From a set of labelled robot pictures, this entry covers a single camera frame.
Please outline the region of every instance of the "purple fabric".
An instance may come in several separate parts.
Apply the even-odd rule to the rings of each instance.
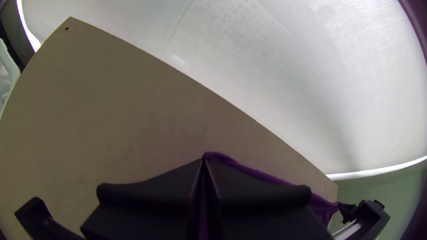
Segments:
[[[271,176],[259,170],[244,166],[239,162],[237,162],[236,160],[234,160],[233,158],[220,152],[205,152],[205,154],[203,155],[203,158],[210,158],[212,160],[218,161],[224,165],[232,167],[251,177],[254,177],[256,179],[259,179],[265,182],[274,183],[274,184],[294,185],[292,183],[279,179],[275,176]],[[338,211],[338,203],[331,203],[314,193],[311,196],[309,206],[311,207],[314,214],[321,220],[321,222],[326,228],[328,227],[328,224],[332,215]]]

